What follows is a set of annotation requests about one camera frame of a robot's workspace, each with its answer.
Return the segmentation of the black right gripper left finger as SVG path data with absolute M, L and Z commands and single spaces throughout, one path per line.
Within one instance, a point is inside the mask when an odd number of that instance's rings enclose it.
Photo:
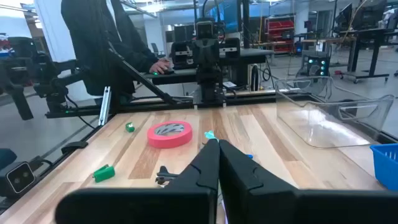
M 55 209 L 56 224 L 215 224 L 220 145 L 210 139 L 163 188 L 85 188 Z

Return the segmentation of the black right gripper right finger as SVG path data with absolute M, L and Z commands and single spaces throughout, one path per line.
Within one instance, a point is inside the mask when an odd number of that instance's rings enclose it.
M 298 189 L 220 140 L 229 224 L 398 224 L 398 193 Z

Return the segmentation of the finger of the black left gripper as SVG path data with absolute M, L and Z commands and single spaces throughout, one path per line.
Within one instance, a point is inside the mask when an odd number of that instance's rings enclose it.
M 196 64 L 205 64 L 205 39 L 194 40 L 192 44 L 193 61 Z
M 215 64 L 219 61 L 219 42 L 216 39 L 208 39 L 205 47 L 206 61 L 209 64 Z

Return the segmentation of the pink tape roll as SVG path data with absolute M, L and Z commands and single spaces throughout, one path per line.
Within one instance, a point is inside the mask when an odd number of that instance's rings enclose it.
M 193 137 L 192 126 L 185 121 L 166 121 L 147 130 L 148 145 L 170 149 L 188 143 Z

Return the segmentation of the person's hand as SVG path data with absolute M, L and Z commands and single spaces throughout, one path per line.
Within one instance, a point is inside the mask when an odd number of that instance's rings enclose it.
M 156 63 L 151 66 L 149 72 L 164 74 L 169 68 L 170 61 L 166 58 L 160 58 Z

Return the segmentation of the black desk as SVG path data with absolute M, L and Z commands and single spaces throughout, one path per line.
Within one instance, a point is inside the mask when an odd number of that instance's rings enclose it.
M 264 63 L 268 55 L 273 55 L 272 50 L 262 49 L 241 49 L 239 58 L 226 58 L 225 55 L 220 55 L 221 66 L 243 66 L 254 63 Z M 196 69 L 188 68 L 182 70 L 175 70 L 169 75 L 154 75 L 152 73 L 143 74 L 143 76 L 155 85 L 175 84 L 175 83 L 191 83 L 196 82 Z

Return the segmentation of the red storage shelf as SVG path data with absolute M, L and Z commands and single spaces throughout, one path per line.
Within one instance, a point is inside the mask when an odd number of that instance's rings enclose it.
M 294 51 L 294 16 L 268 17 L 265 22 L 265 48 L 275 54 L 291 54 Z

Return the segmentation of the clear plastic bin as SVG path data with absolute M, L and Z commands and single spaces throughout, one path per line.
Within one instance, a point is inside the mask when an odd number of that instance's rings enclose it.
M 340 88 L 331 77 L 281 79 L 274 87 L 277 117 L 317 148 L 373 144 L 394 101 Z

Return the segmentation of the blue plastic basket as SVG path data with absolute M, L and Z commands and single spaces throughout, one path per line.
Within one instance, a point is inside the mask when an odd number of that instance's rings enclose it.
M 370 145 L 376 179 L 388 190 L 398 191 L 398 143 Z

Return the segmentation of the person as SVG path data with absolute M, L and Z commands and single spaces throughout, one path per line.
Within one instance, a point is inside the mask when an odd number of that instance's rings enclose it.
M 138 72 L 150 73 L 159 58 L 142 41 L 120 0 L 62 0 L 61 14 L 68 27 L 83 82 L 90 95 L 101 96 L 106 86 L 124 94 L 135 92 L 134 79 L 108 55 L 112 45 Z

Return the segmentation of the black table clamp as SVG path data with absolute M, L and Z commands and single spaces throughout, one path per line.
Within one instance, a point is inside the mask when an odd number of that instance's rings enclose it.
M 77 149 L 84 149 L 88 143 L 86 141 L 75 141 L 70 142 L 61 148 L 62 154 L 68 154 L 70 152 L 76 151 Z

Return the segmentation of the silver aluminium extrusion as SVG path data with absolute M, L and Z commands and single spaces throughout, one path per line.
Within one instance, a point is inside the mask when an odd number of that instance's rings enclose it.
M 98 119 L 99 126 L 104 126 L 108 122 L 110 103 L 111 103 L 111 87 L 106 86 L 104 88 L 101 110 Z

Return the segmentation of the black computer tower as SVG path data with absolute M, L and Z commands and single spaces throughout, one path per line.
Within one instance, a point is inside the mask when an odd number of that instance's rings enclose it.
M 330 57 L 326 52 L 305 51 L 302 55 L 302 68 L 299 75 L 306 77 L 328 76 L 329 65 Z

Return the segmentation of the black workbench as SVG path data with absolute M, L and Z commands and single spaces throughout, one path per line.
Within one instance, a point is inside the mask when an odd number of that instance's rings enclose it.
M 348 66 L 346 72 L 339 72 L 338 76 L 343 79 L 345 76 L 353 77 L 353 83 L 357 84 L 361 79 L 368 78 L 384 78 L 384 81 L 387 82 L 389 79 L 388 73 L 383 74 L 375 74 L 377 58 L 379 55 L 379 49 L 381 46 L 389 46 L 389 45 L 398 45 L 398 43 L 389 42 L 389 38 L 398 35 L 398 32 L 395 32 L 391 29 L 364 29 L 364 30 L 351 30 L 351 31 L 341 31 L 339 35 L 343 35 L 343 39 L 341 40 L 341 44 L 345 41 L 348 35 L 350 35 L 353 39 L 351 41 L 350 50 L 349 50 L 349 59 Z M 369 70 L 362 70 L 360 72 L 356 71 L 359 50 L 361 48 L 362 40 L 372 40 L 373 44 L 373 54 L 371 58 L 370 68 Z

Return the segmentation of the black aluminium table frame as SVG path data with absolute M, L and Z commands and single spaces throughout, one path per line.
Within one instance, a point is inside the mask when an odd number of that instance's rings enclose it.
M 223 87 L 220 91 L 221 99 L 212 102 L 204 103 L 201 101 L 200 86 L 193 92 L 192 96 L 171 96 L 168 93 L 162 91 L 157 85 L 139 73 L 133 66 L 128 64 L 125 59 L 117 53 L 113 48 L 109 48 L 108 55 L 113 61 L 117 62 L 119 66 L 125 69 L 130 76 L 136 79 L 138 82 L 146 86 L 154 96 L 140 97 L 137 101 L 131 101 L 129 103 L 121 104 L 118 100 L 118 96 L 121 94 L 120 91 L 116 90 L 116 86 L 111 86 L 111 103 L 109 109 L 109 115 L 116 115 L 119 113 L 135 113 L 145 111 L 162 111 L 162 110 L 182 110 L 182 109 L 199 109 L 199 108 L 214 108 L 214 107 L 226 107 L 236 105 L 251 105 L 256 103 L 272 103 L 276 99 L 276 91 L 270 90 L 268 92 L 254 92 L 246 93 L 242 95 L 225 95 Z M 45 116 L 48 119 L 52 118 L 67 118 L 67 117 L 82 117 L 82 116 L 93 116 L 100 115 L 100 106 L 85 106 L 81 108 L 67 108 L 60 112 L 47 112 Z

